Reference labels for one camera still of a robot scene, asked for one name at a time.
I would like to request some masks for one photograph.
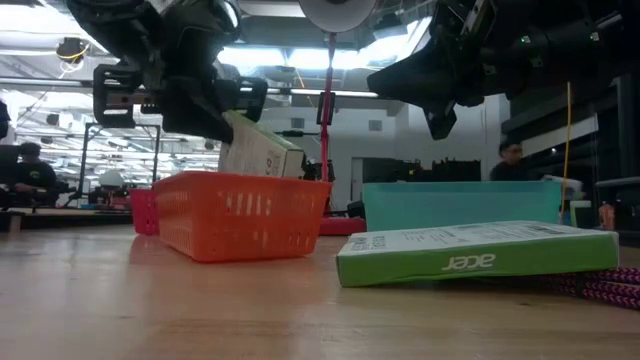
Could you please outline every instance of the workbench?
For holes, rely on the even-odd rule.
[[[637,359],[640,313],[479,282],[343,289],[306,258],[198,264],[130,226],[0,238],[0,359]],[[640,250],[623,249],[626,265]]]

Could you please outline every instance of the cardboard box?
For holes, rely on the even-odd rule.
[[[222,144],[218,171],[295,178],[303,175],[301,148],[235,111],[223,116],[233,128],[233,143]]]
[[[618,266],[618,234],[534,221],[361,233],[337,266],[342,286],[602,270]]]

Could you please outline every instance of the turquoise bin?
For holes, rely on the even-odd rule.
[[[492,221],[558,223],[561,184],[436,182],[365,184],[367,231],[419,229]]]

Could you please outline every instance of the acer logo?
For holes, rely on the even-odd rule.
[[[458,256],[449,259],[449,265],[442,270],[466,270],[475,268],[488,268],[493,266],[496,259],[494,254]]]

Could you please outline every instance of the table surface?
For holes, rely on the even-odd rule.
[[[0,238],[0,359],[638,359],[640,313],[475,283],[342,289],[306,258],[202,265],[130,227]],[[623,249],[640,264],[640,251]]]

